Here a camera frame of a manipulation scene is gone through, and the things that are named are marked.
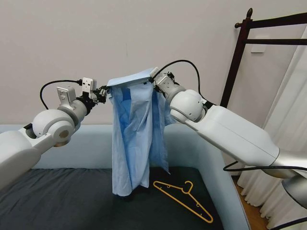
hanger hook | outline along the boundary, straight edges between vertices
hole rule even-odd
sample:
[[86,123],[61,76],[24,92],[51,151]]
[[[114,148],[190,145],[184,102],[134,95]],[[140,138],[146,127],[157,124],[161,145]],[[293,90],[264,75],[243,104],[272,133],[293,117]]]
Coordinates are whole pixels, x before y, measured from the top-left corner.
[[192,183],[191,181],[185,181],[184,183],[185,183],[185,184],[190,184],[190,185],[191,185],[190,189],[189,189],[187,192],[185,192],[185,191],[182,189],[182,192],[183,192],[184,194],[189,194],[189,193],[191,192],[192,188],[193,188],[193,183]]

white wall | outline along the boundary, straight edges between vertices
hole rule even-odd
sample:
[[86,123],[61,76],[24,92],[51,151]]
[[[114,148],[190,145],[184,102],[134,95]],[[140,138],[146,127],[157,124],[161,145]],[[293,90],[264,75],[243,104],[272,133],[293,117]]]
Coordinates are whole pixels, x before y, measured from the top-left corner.
[[[25,124],[44,108],[40,87],[52,80],[110,78],[163,66],[179,58],[200,70],[202,93],[219,103],[238,30],[249,7],[254,20],[306,12],[306,0],[27,0],[0,1],[0,124]],[[300,37],[304,25],[255,31]],[[244,54],[230,109],[262,125],[294,52],[271,46]],[[197,89],[190,66],[172,68],[179,83]],[[56,108],[55,86],[45,90]],[[110,103],[85,124],[112,122]]]

wooden floor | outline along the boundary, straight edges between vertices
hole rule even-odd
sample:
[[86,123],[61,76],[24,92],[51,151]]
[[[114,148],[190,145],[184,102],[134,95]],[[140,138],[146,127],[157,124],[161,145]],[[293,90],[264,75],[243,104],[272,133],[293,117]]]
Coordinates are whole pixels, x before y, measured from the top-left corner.
[[244,206],[244,210],[248,217],[248,221],[251,226],[251,230],[266,230],[268,221],[267,219],[260,217],[260,212],[259,212],[260,208],[251,206],[248,203],[246,203],[246,201],[244,200],[244,197],[241,195],[241,192],[243,189],[236,184],[236,180],[234,180],[234,183],[236,185],[237,191],[240,194],[241,202]]

white curtain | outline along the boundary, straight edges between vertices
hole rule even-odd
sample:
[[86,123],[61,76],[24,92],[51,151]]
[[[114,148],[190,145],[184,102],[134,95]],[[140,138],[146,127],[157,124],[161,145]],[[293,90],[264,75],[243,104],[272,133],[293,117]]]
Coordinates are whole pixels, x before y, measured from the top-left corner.
[[[307,29],[303,37],[307,38]],[[307,156],[307,49],[298,46],[276,95],[264,129],[284,150],[304,151]],[[261,206],[261,217],[269,219],[268,229],[307,217],[307,209],[285,192],[281,180],[264,172],[243,172],[238,180],[242,195],[253,206]],[[307,223],[290,228],[307,230]]]

dark gray mat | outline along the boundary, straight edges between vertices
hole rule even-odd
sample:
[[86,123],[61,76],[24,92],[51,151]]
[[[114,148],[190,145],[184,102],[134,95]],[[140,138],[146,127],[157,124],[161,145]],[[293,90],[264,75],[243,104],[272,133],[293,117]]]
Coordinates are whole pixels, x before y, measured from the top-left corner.
[[[222,230],[222,223],[198,170],[151,168],[149,189],[120,199],[112,194],[106,169],[35,169],[0,192],[0,230]],[[187,188],[214,218],[208,224],[153,187],[159,180]],[[196,211],[194,201],[176,189],[169,193]]]

